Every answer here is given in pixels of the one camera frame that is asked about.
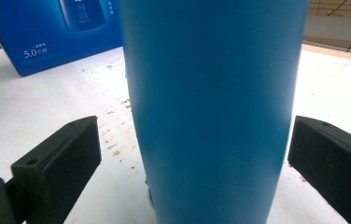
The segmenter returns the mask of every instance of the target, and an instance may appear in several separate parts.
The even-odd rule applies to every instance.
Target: blue box
[[[0,42],[21,76],[121,46],[113,0],[0,0]]]

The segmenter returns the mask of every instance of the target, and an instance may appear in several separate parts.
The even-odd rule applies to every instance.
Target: white table
[[[351,132],[351,60],[305,48],[294,114]],[[156,223],[128,99],[122,48],[29,77],[0,49],[0,177],[65,123],[96,115],[103,160],[65,223]],[[267,223],[346,222],[285,161]]]

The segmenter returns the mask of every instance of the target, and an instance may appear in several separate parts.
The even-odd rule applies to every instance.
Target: blue tube
[[[307,1],[121,0],[118,8],[158,223],[264,223]]]

